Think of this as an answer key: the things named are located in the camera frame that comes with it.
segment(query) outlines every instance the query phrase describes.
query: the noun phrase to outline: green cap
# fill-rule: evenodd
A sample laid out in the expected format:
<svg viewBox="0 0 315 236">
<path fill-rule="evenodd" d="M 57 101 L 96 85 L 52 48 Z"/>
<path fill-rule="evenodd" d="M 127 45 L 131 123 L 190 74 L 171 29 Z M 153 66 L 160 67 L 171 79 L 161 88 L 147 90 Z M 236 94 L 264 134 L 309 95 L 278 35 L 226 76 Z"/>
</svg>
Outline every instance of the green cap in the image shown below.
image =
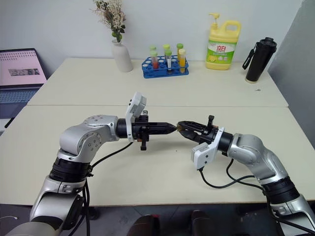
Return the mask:
<svg viewBox="0 0 315 236">
<path fill-rule="evenodd" d="M 178 43 L 178 44 L 176 45 L 176 47 L 177 47 L 178 49 L 181 49 L 181 48 L 183 48 L 184 46 L 183 46 L 182 43 Z"/>
<path fill-rule="evenodd" d="M 150 55 L 156 57 L 158 55 L 157 51 L 150 51 Z"/>
<path fill-rule="evenodd" d="M 150 46 L 150 51 L 154 51 L 154 50 L 156 50 L 157 48 L 156 48 L 156 46 L 154 46 L 154 45 L 151 45 Z"/>
<path fill-rule="evenodd" d="M 172 51 L 169 50 L 169 49 L 166 49 L 166 50 L 165 50 L 165 55 L 166 55 L 166 56 L 171 56 L 171 55 L 172 55 Z"/>
<path fill-rule="evenodd" d="M 163 44 L 163 48 L 164 48 L 164 50 L 171 49 L 171 45 Z"/>
</svg>

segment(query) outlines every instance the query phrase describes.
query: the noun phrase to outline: black bottle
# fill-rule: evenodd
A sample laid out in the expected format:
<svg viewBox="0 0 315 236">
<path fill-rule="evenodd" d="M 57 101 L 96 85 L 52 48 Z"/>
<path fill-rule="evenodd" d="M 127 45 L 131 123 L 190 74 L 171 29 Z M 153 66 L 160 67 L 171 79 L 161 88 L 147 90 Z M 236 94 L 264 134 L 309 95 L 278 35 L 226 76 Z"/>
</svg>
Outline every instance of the black bottle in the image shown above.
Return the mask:
<svg viewBox="0 0 315 236">
<path fill-rule="evenodd" d="M 250 51 L 250 54 L 243 64 L 243 69 L 245 70 L 253 57 L 250 68 L 248 69 L 246 75 L 247 82 L 257 82 L 258 78 L 265 69 L 268 61 L 270 60 L 272 54 L 276 51 L 276 49 L 277 43 L 274 41 L 273 38 L 267 37 L 255 44 L 255 47 Z"/>
</svg>

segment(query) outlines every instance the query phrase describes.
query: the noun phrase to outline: red liquid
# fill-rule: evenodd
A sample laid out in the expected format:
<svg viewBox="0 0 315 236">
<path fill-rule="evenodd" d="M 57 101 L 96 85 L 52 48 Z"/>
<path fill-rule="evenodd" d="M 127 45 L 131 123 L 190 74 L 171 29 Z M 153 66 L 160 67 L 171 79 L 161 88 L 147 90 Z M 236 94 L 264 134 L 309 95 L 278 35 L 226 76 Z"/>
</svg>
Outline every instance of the red liquid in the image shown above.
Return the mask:
<svg viewBox="0 0 315 236">
<path fill-rule="evenodd" d="M 157 61 L 153 61 L 153 69 L 158 69 L 158 62 Z"/>
</svg>

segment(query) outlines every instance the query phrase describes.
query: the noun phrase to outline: yellow bottle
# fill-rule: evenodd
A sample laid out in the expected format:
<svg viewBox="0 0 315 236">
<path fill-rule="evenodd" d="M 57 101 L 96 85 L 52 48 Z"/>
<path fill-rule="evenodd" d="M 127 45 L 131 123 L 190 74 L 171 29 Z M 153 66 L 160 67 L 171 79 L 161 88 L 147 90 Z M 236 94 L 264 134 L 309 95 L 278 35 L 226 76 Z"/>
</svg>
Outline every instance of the yellow bottle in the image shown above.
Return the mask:
<svg viewBox="0 0 315 236">
<path fill-rule="evenodd" d="M 215 23 L 211 24 L 209 34 L 208 53 L 206 67 L 213 70 L 227 70 L 231 63 L 241 31 L 241 23 L 238 21 L 226 21 L 218 28 L 218 13 L 210 13 L 215 18 Z M 236 30 L 227 29 L 228 26 L 236 26 Z"/>
</svg>

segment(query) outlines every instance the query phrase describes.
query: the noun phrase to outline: white vase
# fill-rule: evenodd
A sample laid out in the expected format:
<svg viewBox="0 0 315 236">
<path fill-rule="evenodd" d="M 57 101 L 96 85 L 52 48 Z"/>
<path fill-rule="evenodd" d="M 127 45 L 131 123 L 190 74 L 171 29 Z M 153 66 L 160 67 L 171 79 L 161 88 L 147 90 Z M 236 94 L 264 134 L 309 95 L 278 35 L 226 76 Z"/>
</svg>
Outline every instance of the white vase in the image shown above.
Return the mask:
<svg viewBox="0 0 315 236">
<path fill-rule="evenodd" d="M 112 53 L 117 64 L 118 69 L 121 72 L 129 72 L 132 71 L 133 66 L 130 60 L 130 55 L 128 49 L 121 42 L 117 42 L 117 40 L 113 40 L 112 45 Z"/>
</svg>

